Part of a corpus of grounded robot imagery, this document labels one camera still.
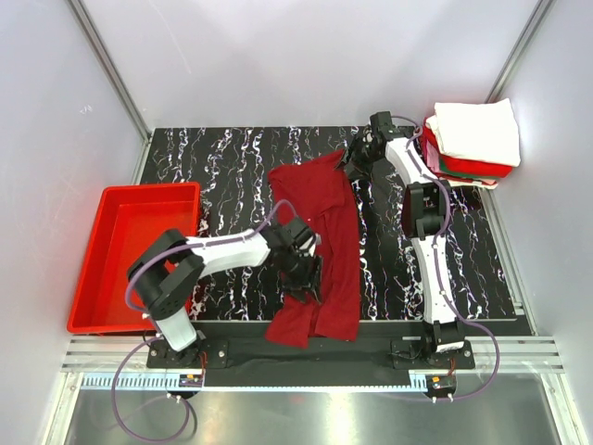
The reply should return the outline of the dark red t-shirt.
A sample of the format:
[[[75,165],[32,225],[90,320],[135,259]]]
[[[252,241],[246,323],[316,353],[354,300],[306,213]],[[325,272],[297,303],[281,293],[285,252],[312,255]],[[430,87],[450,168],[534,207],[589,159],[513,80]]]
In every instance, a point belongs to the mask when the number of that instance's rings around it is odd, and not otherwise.
[[[358,208],[346,173],[338,166],[343,150],[285,164],[268,174],[276,201],[286,199],[295,213],[321,236],[321,302],[300,302],[290,294],[274,315],[265,338],[306,348],[310,337],[353,341],[360,320],[360,238]]]

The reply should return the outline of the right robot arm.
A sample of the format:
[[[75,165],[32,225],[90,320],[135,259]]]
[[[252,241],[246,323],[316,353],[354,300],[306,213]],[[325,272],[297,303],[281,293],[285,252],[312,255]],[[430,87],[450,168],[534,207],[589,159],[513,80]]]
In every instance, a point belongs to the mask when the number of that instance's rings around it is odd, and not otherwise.
[[[416,124],[412,133],[405,135],[396,126],[398,119],[388,111],[372,114],[337,166],[350,169],[356,178],[369,178],[373,164],[381,159],[395,167],[405,185],[401,226],[419,263],[424,311],[421,339],[393,356],[409,363],[450,367],[465,341],[461,317],[453,308],[448,276],[446,245],[451,187],[431,172],[415,148],[423,127]]]

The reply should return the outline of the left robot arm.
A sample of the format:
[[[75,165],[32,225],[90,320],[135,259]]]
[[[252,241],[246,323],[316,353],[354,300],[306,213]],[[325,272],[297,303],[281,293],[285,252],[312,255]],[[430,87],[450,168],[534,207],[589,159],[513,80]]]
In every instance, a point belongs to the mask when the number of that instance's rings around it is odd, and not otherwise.
[[[272,265],[282,291],[301,302],[321,300],[321,236],[302,219],[265,222],[242,233],[198,238],[170,229],[127,272],[124,297],[135,293],[142,311],[168,343],[168,356],[181,367],[199,358],[197,331],[185,309],[200,279],[236,268]]]

